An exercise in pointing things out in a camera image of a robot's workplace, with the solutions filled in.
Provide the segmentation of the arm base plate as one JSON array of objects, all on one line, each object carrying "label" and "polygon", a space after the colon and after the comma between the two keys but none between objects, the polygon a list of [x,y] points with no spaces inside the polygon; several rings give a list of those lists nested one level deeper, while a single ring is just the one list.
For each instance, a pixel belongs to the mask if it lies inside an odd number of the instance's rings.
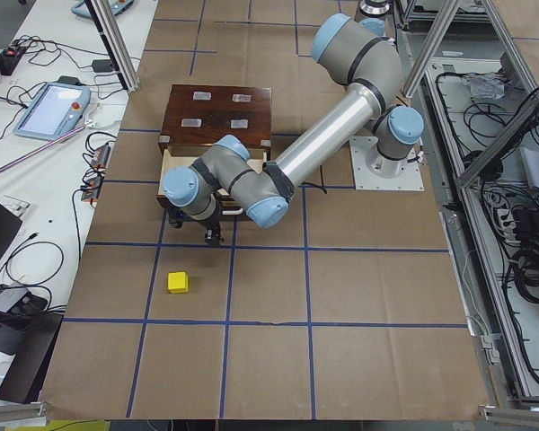
[{"label": "arm base plate", "polygon": [[378,152],[377,141],[374,136],[349,140],[355,189],[422,192],[425,188],[414,149],[411,147],[404,159],[393,161]]}]

